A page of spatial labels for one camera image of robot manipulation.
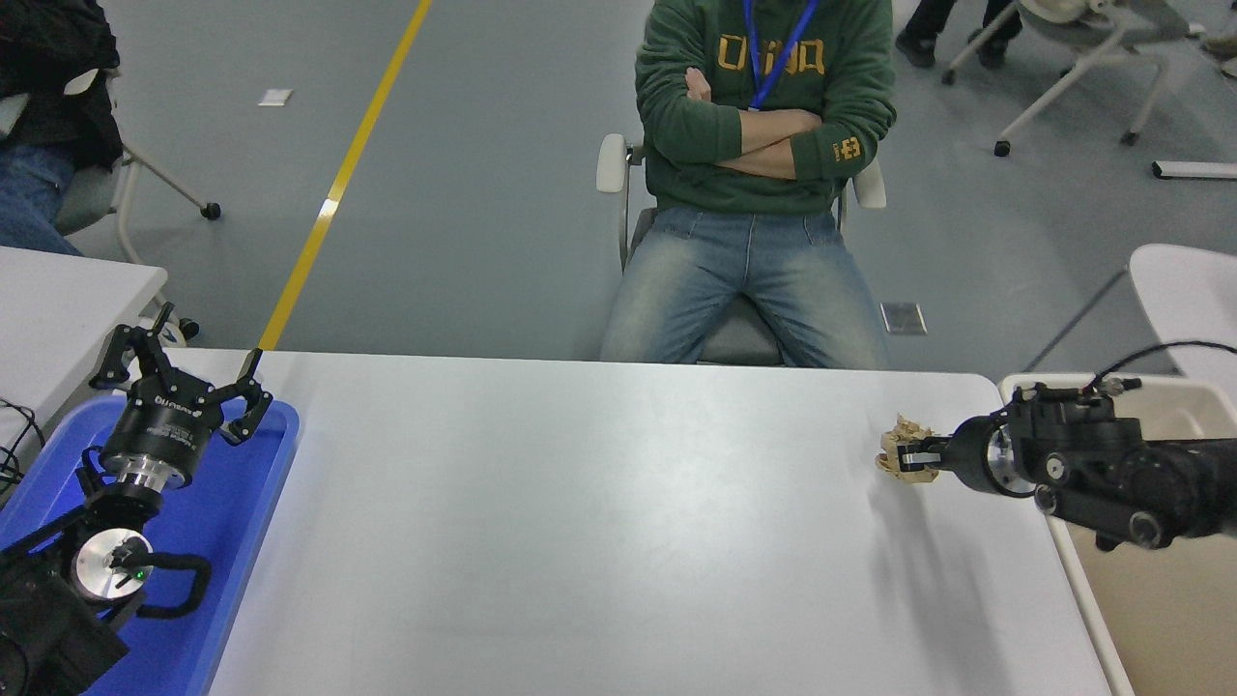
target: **cable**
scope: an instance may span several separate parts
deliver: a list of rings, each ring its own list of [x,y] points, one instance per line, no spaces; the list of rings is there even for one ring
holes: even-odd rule
[[[21,461],[17,459],[17,450],[26,436],[33,431],[35,436],[38,438],[40,448],[47,445],[47,438],[43,435],[43,430],[38,428],[38,422],[35,419],[35,410],[30,407],[20,407],[7,399],[0,398],[0,408],[17,412],[26,422],[26,427],[21,429],[21,433],[17,434],[17,438],[7,448],[0,446],[0,493],[5,493],[25,478],[25,475],[21,472]]]
[[[1150,347],[1143,347],[1142,351],[1131,354],[1129,356],[1117,361],[1108,368],[1095,373],[1095,380],[1092,380],[1091,383],[1084,388],[1084,391],[1091,392],[1098,389],[1100,383],[1103,382],[1103,378],[1108,377],[1111,373],[1117,372],[1118,370],[1128,366],[1129,363],[1133,363],[1139,359],[1145,359],[1152,354],[1159,354],[1160,351],[1166,351],[1169,350],[1169,347],[1176,347],[1179,345],[1197,345],[1201,347],[1215,347],[1215,350],[1217,351],[1227,351],[1228,354],[1237,356],[1237,347],[1233,347],[1232,345],[1226,345],[1223,342],[1212,342],[1210,340],[1174,340],[1171,342],[1159,342],[1157,345],[1152,345]]]

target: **gray floor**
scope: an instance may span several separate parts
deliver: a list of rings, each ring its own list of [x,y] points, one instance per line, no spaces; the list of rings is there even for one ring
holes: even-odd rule
[[[204,195],[147,176],[135,244],[205,346],[257,342],[414,0],[105,2],[120,42],[127,137]],[[346,189],[278,347],[591,360],[618,283],[618,202],[597,193],[606,132],[638,136],[632,56],[648,0],[438,0]],[[1227,2],[1178,0],[1213,33]],[[896,25],[909,16],[897,0]],[[939,57],[981,6],[960,2]],[[1165,241],[1237,253],[1237,183],[1159,180],[1153,159],[1237,161],[1237,80],[1196,42],[1134,147],[1117,142],[1149,68],[1097,69],[1034,120],[1008,158],[997,132],[1070,54],[1027,31],[1009,64],[957,84],[896,57],[899,120],[881,148],[889,206],[849,245],[880,300],[919,302],[925,336],[896,367],[1018,372],[1131,251]],[[296,89],[257,106],[266,88]],[[74,235],[120,258],[105,224]],[[1043,363],[1094,371],[1154,341],[1127,281]],[[1148,371],[1168,371],[1148,361]]]

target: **black shoe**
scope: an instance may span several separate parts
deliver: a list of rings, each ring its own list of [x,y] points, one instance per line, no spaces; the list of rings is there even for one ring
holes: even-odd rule
[[[971,32],[971,36],[966,37],[966,42],[970,43],[975,41],[975,37],[983,31],[977,28]],[[990,38],[980,46],[980,64],[990,70],[995,70],[1004,64],[1004,51],[1009,47],[1008,38]]]
[[[936,40],[912,38],[905,30],[898,35],[893,42],[902,51],[902,54],[917,68],[930,68],[936,64]]]

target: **sleeve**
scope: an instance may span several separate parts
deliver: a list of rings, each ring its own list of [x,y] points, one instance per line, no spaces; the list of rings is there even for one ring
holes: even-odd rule
[[[658,0],[636,54],[636,106],[644,140],[675,164],[714,163],[742,155],[738,109],[688,99],[684,73],[708,74],[704,28],[687,0]]]
[[[0,42],[68,74],[101,67],[93,63],[111,41],[103,10],[92,0],[0,0]]]
[[[823,124],[790,138],[799,179],[850,178],[876,157],[893,126],[889,0],[852,0],[847,40],[829,67]]]

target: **black jacket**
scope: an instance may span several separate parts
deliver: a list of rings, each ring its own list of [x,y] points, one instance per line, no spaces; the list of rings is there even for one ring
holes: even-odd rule
[[[116,38],[95,0],[0,0],[0,96],[30,94],[5,142],[67,143],[78,166],[114,162],[120,134],[104,77],[78,95],[63,90],[92,68],[119,64]]]

